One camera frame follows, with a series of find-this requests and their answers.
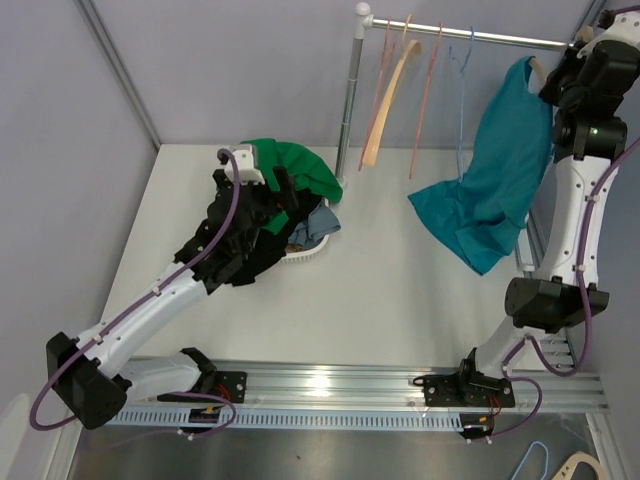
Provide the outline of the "black t shirt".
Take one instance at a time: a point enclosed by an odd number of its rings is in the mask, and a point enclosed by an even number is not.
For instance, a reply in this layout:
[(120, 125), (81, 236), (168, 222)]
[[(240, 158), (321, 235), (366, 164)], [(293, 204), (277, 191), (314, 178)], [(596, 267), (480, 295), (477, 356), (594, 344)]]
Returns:
[(271, 227), (260, 231), (254, 250), (227, 284), (233, 287), (253, 284), (258, 275), (276, 265), (285, 256), (289, 236), (295, 227), (306, 220), (322, 201), (320, 195), (312, 193), (309, 189), (298, 191), (297, 199), (297, 210), (283, 212), (280, 215), (281, 228), (277, 233), (273, 233)]

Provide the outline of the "beige wooden hanger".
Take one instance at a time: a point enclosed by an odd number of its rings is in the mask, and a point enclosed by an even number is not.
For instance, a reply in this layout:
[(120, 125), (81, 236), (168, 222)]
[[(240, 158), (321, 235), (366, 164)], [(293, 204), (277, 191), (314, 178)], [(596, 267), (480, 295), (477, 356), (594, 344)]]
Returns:
[(385, 82), (382, 88), (380, 106), (375, 119), (373, 131), (365, 151), (363, 167), (373, 167), (376, 164), (387, 119), (394, 105), (396, 96), (400, 91), (404, 77), (406, 76), (408, 70), (411, 68), (413, 59), (422, 53), (422, 46), (419, 41), (406, 41), (408, 27), (412, 21), (412, 18), (413, 15), (410, 14), (404, 22), (400, 42), (400, 57), (395, 64), (392, 73), (389, 73), (389, 71), (395, 55), (389, 64)]
[[(575, 34), (573, 41), (576, 43), (586, 44), (587, 42), (594, 39), (594, 28), (591, 26), (583, 26), (581, 27)], [(539, 59), (535, 56), (529, 59), (529, 66), (532, 69), (533, 74), (536, 79), (537, 90), (540, 90), (547, 79), (547, 72), (544, 68), (544, 65), (539, 61)]]

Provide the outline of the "beige t shirt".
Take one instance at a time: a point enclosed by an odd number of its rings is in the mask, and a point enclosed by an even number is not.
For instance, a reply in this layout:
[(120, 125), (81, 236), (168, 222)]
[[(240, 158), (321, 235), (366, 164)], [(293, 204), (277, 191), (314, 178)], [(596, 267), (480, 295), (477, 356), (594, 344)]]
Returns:
[(305, 246), (301, 244), (288, 244), (285, 249), (285, 252), (287, 254), (298, 253), (303, 251), (305, 251)]

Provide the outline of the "green t shirt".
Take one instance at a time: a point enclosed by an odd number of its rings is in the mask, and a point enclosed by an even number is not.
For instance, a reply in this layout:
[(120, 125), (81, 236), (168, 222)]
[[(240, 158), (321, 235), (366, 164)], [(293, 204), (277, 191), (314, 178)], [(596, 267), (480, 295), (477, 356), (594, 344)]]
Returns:
[(280, 190), (273, 168), (283, 166), (293, 178), (296, 192), (308, 189), (333, 203), (342, 200), (343, 188), (329, 166), (305, 146), (273, 138), (244, 140), (241, 145), (252, 146), (257, 168), (271, 192)]

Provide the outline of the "grey blue t shirt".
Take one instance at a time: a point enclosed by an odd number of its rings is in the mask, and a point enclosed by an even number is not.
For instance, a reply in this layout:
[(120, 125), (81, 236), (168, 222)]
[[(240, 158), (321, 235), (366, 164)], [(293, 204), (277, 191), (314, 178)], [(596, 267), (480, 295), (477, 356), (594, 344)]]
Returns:
[(300, 222), (288, 238), (290, 245), (301, 246), (304, 250), (317, 247), (328, 235), (341, 229), (334, 212), (324, 203), (320, 203), (309, 216)]

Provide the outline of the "light blue wire hanger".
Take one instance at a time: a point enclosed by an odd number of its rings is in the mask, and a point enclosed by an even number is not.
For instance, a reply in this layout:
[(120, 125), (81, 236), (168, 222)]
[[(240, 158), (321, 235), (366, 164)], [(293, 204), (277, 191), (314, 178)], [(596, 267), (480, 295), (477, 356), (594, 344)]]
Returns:
[(461, 182), (465, 174), (465, 154), (463, 149), (464, 143), (464, 121), (465, 121), (465, 98), (466, 98), (466, 72), (470, 57), (473, 53), (475, 42), (475, 29), (471, 27), (469, 44), (466, 54), (463, 57), (456, 56), (452, 47), (449, 48), (449, 60), (452, 65), (457, 67), (458, 74), (458, 114), (455, 129), (455, 156), (457, 167), (457, 179)]

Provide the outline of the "pink wire hanger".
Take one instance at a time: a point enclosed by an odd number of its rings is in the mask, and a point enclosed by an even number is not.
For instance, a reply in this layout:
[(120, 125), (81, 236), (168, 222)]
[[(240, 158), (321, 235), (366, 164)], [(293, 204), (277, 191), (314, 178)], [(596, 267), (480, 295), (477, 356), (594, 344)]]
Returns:
[(434, 47), (433, 47), (433, 49), (431, 51), (431, 56), (430, 56), (430, 60), (429, 60), (429, 64), (428, 64), (428, 69), (427, 69), (427, 73), (426, 73), (426, 77), (425, 77), (425, 82), (424, 82), (423, 95), (422, 95), (421, 104), (420, 104), (420, 115), (419, 115), (419, 119), (418, 119), (418, 124), (417, 124), (415, 138), (414, 138), (414, 145), (413, 145), (412, 154), (411, 154), (411, 161), (410, 161), (410, 168), (409, 168), (409, 175), (408, 175), (409, 180), (413, 179), (414, 173), (415, 173), (415, 168), (416, 168), (416, 163), (417, 163), (418, 147), (419, 147), (419, 143), (420, 143), (420, 139), (421, 139), (421, 135), (422, 135), (423, 125), (424, 125), (424, 118), (425, 118), (425, 111), (426, 111), (428, 98), (429, 98), (429, 89), (430, 89), (430, 86), (431, 86), (431, 82), (432, 82), (432, 78), (433, 78), (433, 74), (434, 74), (434, 69), (435, 69), (435, 64), (436, 64), (437, 57), (438, 57), (438, 54), (439, 54), (440, 46), (442, 44), (442, 37), (443, 37), (443, 23), (439, 22), (437, 40), (436, 40), (436, 43), (435, 43), (435, 45), (434, 45)]
[(381, 97), (382, 97), (382, 88), (385, 82), (385, 78), (387, 75), (387, 71), (389, 68), (389, 64), (391, 62), (391, 60), (393, 59), (394, 55), (395, 55), (395, 49), (396, 49), (396, 41), (395, 40), (391, 40), (390, 39), (391, 34), (390, 34), (390, 20), (387, 20), (387, 25), (386, 25), (386, 29), (385, 29), (385, 37), (384, 37), (384, 43), (383, 43), (383, 49), (381, 52), (381, 60), (380, 60), (380, 67), (379, 67), (379, 72), (378, 72), (378, 77), (377, 77), (377, 82), (376, 82), (376, 88), (375, 88), (375, 94), (374, 94), (374, 100), (372, 103), (372, 107), (370, 110), (370, 114), (369, 114), (369, 118), (368, 118), (368, 124), (367, 124), (367, 130), (366, 130), (366, 135), (365, 135), (365, 139), (363, 142), (363, 146), (362, 146), (362, 150), (361, 150), (361, 154), (360, 154), (360, 160), (359, 160), (359, 164), (358, 164), (358, 170), (361, 171), (363, 166), (364, 166), (364, 155), (365, 155), (365, 151), (366, 148), (368, 146), (372, 131), (373, 131), (373, 127), (374, 127), (374, 123), (375, 123), (375, 119), (377, 116), (377, 112), (380, 106), (380, 102), (381, 102)]

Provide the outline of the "teal t shirt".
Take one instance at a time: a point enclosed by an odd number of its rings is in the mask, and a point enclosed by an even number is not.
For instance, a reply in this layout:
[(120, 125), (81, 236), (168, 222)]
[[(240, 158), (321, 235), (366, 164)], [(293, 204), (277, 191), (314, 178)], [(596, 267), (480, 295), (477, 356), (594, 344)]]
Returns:
[(508, 69), (460, 180), (408, 196), (423, 226), (479, 275), (513, 252), (550, 161), (552, 107), (530, 91), (533, 73), (529, 57)]

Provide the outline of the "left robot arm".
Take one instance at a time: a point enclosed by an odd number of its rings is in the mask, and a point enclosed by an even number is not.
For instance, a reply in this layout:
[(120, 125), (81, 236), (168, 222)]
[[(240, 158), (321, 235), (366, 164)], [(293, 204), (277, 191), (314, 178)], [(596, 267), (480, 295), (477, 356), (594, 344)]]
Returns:
[(217, 368), (195, 347), (151, 361), (131, 358), (171, 320), (230, 282), (273, 216), (295, 210), (292, 176), (283, 166), (272, 172), (275, 188), (256, 168), (215, 170), (217, 192), (206, 218), (156, 283), (112, 319), (47, 342), (48, 387), (85, 428), (105, 425), (130, 402), (181, 396), (203, 401), (215, 393)]

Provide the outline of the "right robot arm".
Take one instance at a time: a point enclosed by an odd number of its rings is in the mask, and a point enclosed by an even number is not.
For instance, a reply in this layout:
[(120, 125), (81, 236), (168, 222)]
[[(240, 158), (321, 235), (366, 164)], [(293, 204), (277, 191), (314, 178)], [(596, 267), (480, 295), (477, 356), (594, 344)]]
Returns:
[(541, 343), (576, 325), (590, 334), (594, 317), (608, 306), (608, 293), (598, 287), (598, 243), (614, 176), (630, 151), (616, 111), (638, 77), (638, 41), (612, 37), (576, 43), (547, 77), (539, 97), (557, 109), (556, 200), (542, 262), (531, 276), (511, 280), (505, 319), (455, 373), (414, 378), (427, 406), (514, 406), (517, 378), (510, 369), (526, 347), (550, 373), (575, 374), (553, 366)]

